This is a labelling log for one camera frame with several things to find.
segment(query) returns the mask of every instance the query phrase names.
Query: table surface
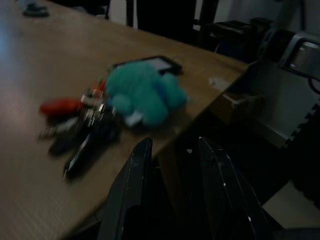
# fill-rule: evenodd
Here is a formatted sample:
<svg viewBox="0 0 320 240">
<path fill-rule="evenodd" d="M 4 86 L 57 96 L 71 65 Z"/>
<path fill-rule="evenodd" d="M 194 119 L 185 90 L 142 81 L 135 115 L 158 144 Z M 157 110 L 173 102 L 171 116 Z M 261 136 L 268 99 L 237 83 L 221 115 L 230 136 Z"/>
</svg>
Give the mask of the table surface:
<svg viewBox="0 0 320 240">
<path fill-rule="evenodd" d="M 153 137 L 153 155 L 187 129 L 247 65 L 171 39 L 108 22 L 46 2 L 50 17 L 27 18 L 13 0 L 0 1 L 0 239 L 58 239 L 107 198 L 133 147 Z M 182 63 L 180 85 L 190 96 L 166 128 L 145 135 L 123 130 L 87 174 L 68 184 L 69 154 L 48 156 L 52 143 L 37 141 L 45 127 L 38 113 L 46 100 L 79 97 L 109 65 L 156 55 Z M 209 85 L 218 77 L 223 84 Z"/>
</svg>

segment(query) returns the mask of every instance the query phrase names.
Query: black key fob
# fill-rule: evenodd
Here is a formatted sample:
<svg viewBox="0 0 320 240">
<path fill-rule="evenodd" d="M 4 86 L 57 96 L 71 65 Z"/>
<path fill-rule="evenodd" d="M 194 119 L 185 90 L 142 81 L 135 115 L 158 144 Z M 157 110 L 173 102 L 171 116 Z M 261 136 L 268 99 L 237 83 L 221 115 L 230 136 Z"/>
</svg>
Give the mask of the black key fob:
<svg viewBox="0 0 320 240">
<path fill-rule="evenodd" d="M 79 120 L 67 132 L 58 136 L 49 149 L 49 154 L 52 156 L 60 156 L 71 149 L 79 146 L 88 135 L 90 128 L 83 120 Z"/>
<path fill-rule="evenodd" d="M 97 151 L 104 150 L 119 135 L 120 129 L 112 120 L 100 120 L 92 125 L 90 133 L 77 149 L 73 157 L 65 164 L 64 178 L 69 180 L 80 176 L 95 159 Z"/>
</svg>

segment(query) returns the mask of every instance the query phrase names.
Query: teal plush toy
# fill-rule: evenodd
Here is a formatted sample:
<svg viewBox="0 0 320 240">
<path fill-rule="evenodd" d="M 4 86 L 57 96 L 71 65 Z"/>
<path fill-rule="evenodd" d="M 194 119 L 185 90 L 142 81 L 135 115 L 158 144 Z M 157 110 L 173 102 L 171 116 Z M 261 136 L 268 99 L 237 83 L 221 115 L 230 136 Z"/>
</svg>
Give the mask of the teal plush toy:
<svg viewBox="0 0 320 240">
<path fill-rule="evenodd" d="M 125 118 L 135 113 L 148 127 L 159 126 L 168 116 L 187 102 L 185 91 L 176 76 L 163 76 L 149 63 L 133 62 L 115 69 L 108 77 L 108 103 Z"/>
</svg>

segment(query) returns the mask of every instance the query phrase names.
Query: red keychain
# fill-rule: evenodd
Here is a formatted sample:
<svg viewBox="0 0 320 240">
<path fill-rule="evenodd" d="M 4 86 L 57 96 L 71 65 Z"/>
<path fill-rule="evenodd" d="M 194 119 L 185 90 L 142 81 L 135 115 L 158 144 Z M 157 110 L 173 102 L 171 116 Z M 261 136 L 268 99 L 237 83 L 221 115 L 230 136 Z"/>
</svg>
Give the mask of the red keychain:
<svg viewBox="0 0 320 240">
<path fill-rule="evenodd" d="M 53 117 L 75 114 L 82 107 L 83 103 L 80 99 L 60 98 L 41 104 L 39 111 L 48 117 Z"/>
</svg>

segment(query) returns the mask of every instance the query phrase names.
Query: smartphone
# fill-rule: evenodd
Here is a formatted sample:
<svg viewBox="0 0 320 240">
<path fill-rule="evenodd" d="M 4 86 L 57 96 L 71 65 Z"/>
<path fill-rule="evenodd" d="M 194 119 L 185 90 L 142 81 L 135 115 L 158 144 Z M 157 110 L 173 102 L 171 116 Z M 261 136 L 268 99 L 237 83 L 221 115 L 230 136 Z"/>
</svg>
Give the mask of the smartphone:
<svg viewBox="0 0 320 240">
<path fill-rule="evenodd" d="M 173 60 L 165 57 L 165 56 L 152 56 L 137 60 L 131 60 L 126 62 L 121 62 L 114 64 L 115 68 L 121 68 L 124 64 L 134 63 L 134 62 L 147 62 L 155 67 L 155 69 L 160 74 L 172 73 L 172 74 L 180 74 L 182 72 L 182 66 L 174 62 Z"/>
</svg>

